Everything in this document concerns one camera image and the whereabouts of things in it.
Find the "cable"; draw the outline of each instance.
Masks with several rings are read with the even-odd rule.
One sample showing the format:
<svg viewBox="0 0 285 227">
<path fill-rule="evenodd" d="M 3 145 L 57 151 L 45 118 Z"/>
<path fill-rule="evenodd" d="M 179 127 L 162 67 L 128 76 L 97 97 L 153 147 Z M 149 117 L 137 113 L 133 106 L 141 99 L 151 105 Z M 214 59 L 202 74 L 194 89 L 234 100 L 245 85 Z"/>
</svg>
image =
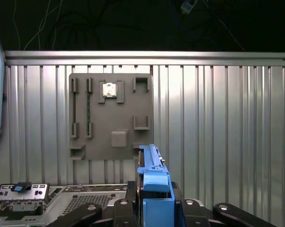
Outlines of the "cable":
<svg viewBox="0 0 285 227">
<path fill-rule="evenodd" d="M 58 14 L 57 14 L 56 21 L 58 21 L 59 16 L 60 16 L 60 14 L 61 14 L 61 10 L 62 10 L 62 2 L 63 2 L 63 0 L 61 0 L 61 3 L 60 3 L 60 6 L 59 6 L 59 10 L 58 10 Z M 54 40 L 53 40 L 53 44 L 52 44 L 52 50 L 54 49 L 55 41 L 56 41 L 56 28 L 55 28 L 55 31 L 54 31 Z"/>
<path fill-rule="evenodd" d="M 51 3 L 51 0 L 49 0 L 49 3 L 48 3 L 48 8 L 47 8 L 47 12 L 46 12 L 46 16 L 45 16 L 45 21 L 44 21 L 44 24 L 43 26 L 41 27 L 41 24 L 42 22 L 40 23 L 39 25 L 39 31 L 32 37 L 32 39 L 26 44 L 24 50 L 26 50 L 26 48 L 28 47 L 28 45 L 35 39 L 35 37 L 38 36 L 38 44 L 39 44 L 39 49 L 40 49 L 40 39 L 39 39 L 39 33 L 44 29 L 44 26 L 46 24 L 46 21 L 47 21 L 47 17 L 48 17 L 48 12 L 49 12 L 49 8 L 50 8 L 50 3 Z"/>
<path fill-rule="evenodd" d="M 199 1 L 199 0 L 196 0 L 196 1 L 194 2 L 194 8 L 196 8 L 196 4 L 197 4 L 198 1 Z M 176 27 L 178 28 L 178 35 L 180 36 L 180 39 L 181 39 L 183 42 L 185 42 L 185 43 L 187 43 L 187 44 L 193 43 L 193 42 L 186 42 L 186 41 L 183 39 L 181 33 L 182 33 L 182 32 L 186 32 L 192 39 L 197 39 L 197 40 L 199 40 L 199 39 L 205 39 L 205 40 L 210 41 L 211 43 L 217 45 L 216 41 L 213 40 L 211 37 L 207 37 L 207 36 L 203 36 L 203 37 L 202 37 L 202 36 L 200 36 L 200 35 L 194 34 L 194 33 L 192 32 L 193 29 L 190 29 L 190 30 L 187 30 L 187 31 L 182 30 L 182 28 L 181 28 L 181 20 L 184 18 L 184 15 L 182 15 L 182 16 L 180 17 L 180 19 L 177 19 L 176 14 L 174 13 L 175 7 L 174 7 L 173 2 L 172 2 L 171 0 L 169 0 L 169 8 L 170 8 L 171 15 L 173 16 L 173 22 L 174 22 L 174 24 L 176 25 Z M 196 29 L 197 27 L 200 27 L 200 26 L 202 26 L 202 25 L 204 25 L 204 24 L 207 24 L 207 20 L 206 20 L 205 22 L 201 23 L 201 24 L 198 24 L 196 27 L 194 27 L 194 29 Z"/>
<path fill-rule="evenodd" d="M 209 8 L 208 4 L 206 3 L 205 0 L 202 0 L 203 3 L 207 6 L 207 8 Z M 243 50 L 245 51 L 245 49 L 242 47 L 242 45 L 237 41 L 237 39 L 233 36 L 232 32 L 228 29 L 228 27 L 226 26 L 226 24 L 219 18 L 217 17 L 218 20 L 221 22 L 221 24 L 227 29 L 228 33 L 230 34 L 230 36 L 233 38 L 233 40 L 235 41 L 235 43 Z"/>
<path fill-rule="evenodd" d="M 41 20 L 41 22 L 39 24 L 39 32 L 38 32 L 38 48 L 39 48 L 39 50 L 40 50 L 40 33 L 44 29 L 44 26 L 46 25 L 46 21 L 47 21 L 48 15 L 49 15 L 48 12 L 49 12 L 49 8 L 50 8 L 50 3 L 51 3 L 51 0 L 49 0 L 46 15 L 43 17 L 43 19 L 45 18 L 44 23 L 43 23 L 43 28 L 41 28 L 43 19 Z"/>
<path fill-rule="evenodd" d="M 15 21 L 17 0 L 14 0 L 14 2 L 15 2 L 15 4 L 14 4 L 14 13 L 13 13 L 13 23 L 14 23 L 14 27 L 16 29 L 16 34 L 18 36 L 18 51 L 19 51 L 20 50 L 20 37 L 19 37 L 19 33 L 18 33 L 18 26 L 17 26 L 16 21 Z"/>
</svg>

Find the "white cable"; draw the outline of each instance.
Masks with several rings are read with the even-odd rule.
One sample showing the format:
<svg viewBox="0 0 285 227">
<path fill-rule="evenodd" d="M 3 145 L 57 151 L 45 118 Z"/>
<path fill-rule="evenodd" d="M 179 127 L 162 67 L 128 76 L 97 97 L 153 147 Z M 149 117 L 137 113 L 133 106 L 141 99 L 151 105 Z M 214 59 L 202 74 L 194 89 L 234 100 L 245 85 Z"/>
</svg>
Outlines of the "white cable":
<svg viewBox="0 0 285 227">
<path fill-rule="evenodd" d="M 205 0 L 203 0 L 204 4 L 207 6 L 207 8 L 209 9 L 208 3 L 206 3 Z M 230 36 L 233 38 L 233 40 L 235 41 L 235 43 L 243 50 L 245 51 L 245 49 L 242 47 L 242 45 L 237 41 L 237 39 L 233 36 L 232 32 L 228 29 L 228 27 L 226 26 L 226 24 L 220 20 L 220 18 L 218 18 L 218 20 L 221 22 L 221 24 L 227 29 L 228 33 L 230 34 Z"/>
<path fill-rule="evenodd" d="M 60 6 L 59 6 L 59 10 L 58 10 L 56 22 L 58 21 L 59 16 L 60 16 L 60 14 L 61 14 L 62 2 L 63 2 L 63 0 L 61 0 Z M 53 43 L 52 43 L 52 50 L 54 50 L 55 41 L 56 41 L 56 27 L 55 27 L 55 30 L 54 30 L 54 40 L 53 40 Z"/>
<path fill-rule="evenodd" d="M 17 26 L 16 21 L 15 21 L 17 0 L 14 0 L 14 2 L 15 2 L 15 4 L 14 4 L 14 13 L 13 13 L 13 23 L 14 23 L 14 27 L 16 29 L 16 34 L 18 36 L 18 50 L 20 50 L 20 37 L 19 37 L 19 33 L 18 33 L 18 26 Z"/>
<path fill-rule="evenodd" d="M 46 21 L 47 21 L 47 17 L 49 15 L 49 8 L 50 8 L 50 3 L 51 3 L 51 0 L 49 0 L 49 3 L 48 3 L 48 8 L 47 8 L 47 12 L 46 12 L 46 15 L 45 15 L 45 21 L 44 21 L 44 24 L 43 26 L 41 27 L 41 24 L 39 25 L 39 31 L 33 36 L 32 39 L 30 39 L 30 41 L 26 44 L 25 48 L 24 48 L 24 51 L 26 50 L 26 48 L 28 47 L 28 45 L 35 39 L 35 37 L 39 37 L 39 33 L 44 29 L 44 26 L 46 24 Z"/>
</svg>

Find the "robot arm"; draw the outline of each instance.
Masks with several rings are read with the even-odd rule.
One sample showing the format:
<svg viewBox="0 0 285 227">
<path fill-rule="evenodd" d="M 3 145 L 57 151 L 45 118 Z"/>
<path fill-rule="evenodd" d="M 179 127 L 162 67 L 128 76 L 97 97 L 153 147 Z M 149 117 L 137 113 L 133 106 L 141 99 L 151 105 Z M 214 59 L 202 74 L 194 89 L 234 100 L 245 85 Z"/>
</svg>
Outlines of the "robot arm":
<svg viewBox="0 0 285 227">
<path fill-rule="evenodd" d="M 48 227 L 274 227 L 228 203 L 209 210 L 198 200 L 185 199 L 153 144 L 140 146 L 137 173 L 138 182 L 128 182 L 126 197 L 114 203 L 110 218 L 97 204 L 85 204 Z"/>
</svg>

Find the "black handle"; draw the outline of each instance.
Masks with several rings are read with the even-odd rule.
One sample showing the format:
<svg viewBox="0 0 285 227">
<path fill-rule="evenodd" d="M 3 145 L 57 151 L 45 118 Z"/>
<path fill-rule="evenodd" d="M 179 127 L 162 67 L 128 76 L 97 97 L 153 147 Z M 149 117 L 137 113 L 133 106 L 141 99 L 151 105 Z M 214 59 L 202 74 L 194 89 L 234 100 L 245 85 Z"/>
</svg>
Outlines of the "black handle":
<svg viewBox="0 0 285 227">
<path fill-rule="evenodd" d="M 46 227 L 86 227 L 102 217 L 101 206 L 89 202 L 59 217 Z"/>
<path fill-rule="evenodd" d="M 221 222 L 237 227 L 275 227 L 272 224 L 228 203 L 213 207 L 214 216 Z"/>
</svg>

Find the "electronic device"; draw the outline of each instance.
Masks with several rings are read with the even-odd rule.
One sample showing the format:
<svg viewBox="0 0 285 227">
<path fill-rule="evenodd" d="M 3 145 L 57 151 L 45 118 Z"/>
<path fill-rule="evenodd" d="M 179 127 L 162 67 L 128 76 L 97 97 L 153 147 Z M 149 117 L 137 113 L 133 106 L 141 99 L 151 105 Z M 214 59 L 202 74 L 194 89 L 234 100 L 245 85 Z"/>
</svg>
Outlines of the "electronic device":
<svg viewBox="0 0 285 227">
<path fill-rule="evenodd" d="M 231 204 L 185 199 L 154 144 L 141 145 L 137 182 L 2 184 L 0 227 L 273 227 Z"/>
</svg>

